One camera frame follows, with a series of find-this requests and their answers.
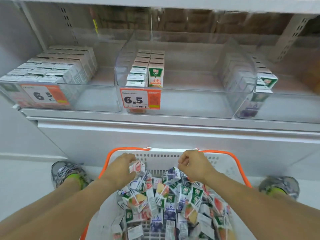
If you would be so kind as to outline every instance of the hand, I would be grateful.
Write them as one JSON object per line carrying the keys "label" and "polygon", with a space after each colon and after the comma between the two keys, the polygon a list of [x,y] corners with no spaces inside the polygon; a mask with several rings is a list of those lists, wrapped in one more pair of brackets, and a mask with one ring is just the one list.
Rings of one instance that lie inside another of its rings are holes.
{"label": "hand", "polygon": [[184,172],[191,180],[206,184],[206,178],[216,170],[198,150],[185,151],[178,160],[178,169]]}
{"label": "hand", "polygon": [[136,161],[134,154],[123,153],[106,168],[101,180],[107,180],[114,187],[114,191],[121,190],[134,180],[136,172],[129,173],[129,164]]}

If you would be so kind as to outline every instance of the orange basket handle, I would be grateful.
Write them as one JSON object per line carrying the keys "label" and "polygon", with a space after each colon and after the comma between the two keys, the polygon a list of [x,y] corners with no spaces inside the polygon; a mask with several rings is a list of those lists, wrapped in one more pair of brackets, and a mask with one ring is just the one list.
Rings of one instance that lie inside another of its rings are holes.
{"label": "orange basket handle", "polygon": [[[118,148],[112,149],[112,150],[108,153],[108,155],[106,156],[106,161],[105,161],[105,163],[104,163],[104,165],[103,165],[103,168],[102,168],[101,173],[99,174],[99,177],[98,177],[98,178],[101,178],[101,176],[103,175],[104,171],[107,169],[108,164],[109,164],[109,161],[110,161],[110,158],[111,158],[111,156],[112,156],[112,154],[113,154],[114,152],[119,151],[119,150],[150,151],[150,149],[151,149],[151,148],[140,148],[140,147],[118,147]],[[237,166],[238,166],[239,172],[240,172],[240,174],[241,174],[241,177],[242,177],[245,185],[248,186],[248,187],[250,187],[250,188],[252,187],[251,184],[250,184],[250,182],[249,182],[249,180],[247,179],[245,173],[244,173],[243,170],[242,170],[240,161],[238,160],[238,158],[237,158],[233,153],[231,153],[231,152],[226,152],[226,151],[217,151],[217,150],[203,150],[203,151],[199,151],[199,152],[203,152],[203,153],[206,153],[206,152],[222,153],[222,154],[227,154],[227,155],[231,156],[231,157],[235,160],[235,162],[236,162],[236,164],[237,164]],[[82,233],[82,235],[81,235],[81,237],[80,237],[80,240],[85,240],[85,239],[86,239],[87,232],[88,232],[88,227],[89,227],[89,224],[86,226],[85,230],[83,231],[83,233]]]}

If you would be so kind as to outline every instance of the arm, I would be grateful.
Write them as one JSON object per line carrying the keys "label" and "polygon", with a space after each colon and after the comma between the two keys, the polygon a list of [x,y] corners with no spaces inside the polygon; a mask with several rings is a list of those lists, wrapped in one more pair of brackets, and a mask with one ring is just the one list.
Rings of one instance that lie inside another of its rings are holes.
{"label": "arm", "polygon": [[1,240],[78,240],[102,203],[134,179],[136,173],[128,170],[134,160],[133,154],[124,153],[107,167],[101,179]]}
{"label": "arm", "polygon": [[208,185],[219,194],[258,240],[319,237],[319,230],[312,231],[308,223],[297,221],[299,215],[291,207],[219,173],[203,153],[185,151],[178,163],[178,168],[188,177]]}

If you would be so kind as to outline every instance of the gray sneaker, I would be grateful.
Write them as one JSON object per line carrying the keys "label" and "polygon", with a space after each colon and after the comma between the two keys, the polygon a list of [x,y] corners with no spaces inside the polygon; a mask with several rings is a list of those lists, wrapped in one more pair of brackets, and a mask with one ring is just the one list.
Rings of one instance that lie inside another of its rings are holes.
{"label": "gray sneaker", "polygon": [[65,179],[71,174],[79,174],[83,179],[82,189],[87,187],[91,180],[87,177],[87,173],[81,167],[82,163],[75,164],[70,161],[57,161],[51,166],[51,179],[55,188],[58,188]]}
{"label": "gray sneaker", "polygon": [[300,194],[299,183],[293,177],[279,176],[273,177],[268,176],[259,185],[259,191],[268,194],[271,189],[279,188],[282,189],[287,195],[297,200]]}

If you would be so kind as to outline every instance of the orange price label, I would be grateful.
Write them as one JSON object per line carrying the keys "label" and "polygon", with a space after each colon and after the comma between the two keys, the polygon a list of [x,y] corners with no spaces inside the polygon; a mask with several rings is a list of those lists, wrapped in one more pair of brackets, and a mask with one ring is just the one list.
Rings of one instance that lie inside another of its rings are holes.
{"label": "orange price label", "polygon": [[21,87],[36,103],[69,105],[58,85],[22,84]]}
{"label": "orange price label", "polygon": [[130,109],[160,109],[161,90],[120,88],[123,106]]}

